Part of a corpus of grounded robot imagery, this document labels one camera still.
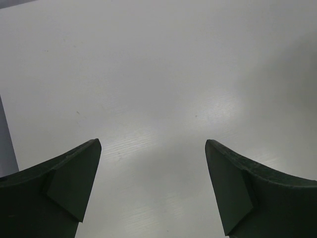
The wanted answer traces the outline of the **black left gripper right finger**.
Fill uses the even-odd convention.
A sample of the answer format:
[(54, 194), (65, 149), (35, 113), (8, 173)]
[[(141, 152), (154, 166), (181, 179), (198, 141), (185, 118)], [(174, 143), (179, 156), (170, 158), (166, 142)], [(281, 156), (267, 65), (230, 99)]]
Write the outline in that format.
[(205, 153), (227, 237), (316, 237), (315, 180), (277, 171), (211, 139)]

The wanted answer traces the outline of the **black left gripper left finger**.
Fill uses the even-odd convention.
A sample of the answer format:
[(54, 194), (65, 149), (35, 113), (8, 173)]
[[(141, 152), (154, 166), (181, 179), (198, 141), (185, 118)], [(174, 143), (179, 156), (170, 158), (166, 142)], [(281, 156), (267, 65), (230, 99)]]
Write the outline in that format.
[(102, 146), (98, 139), (0, 179), (2, 238), (73, 238), (83, 222)]

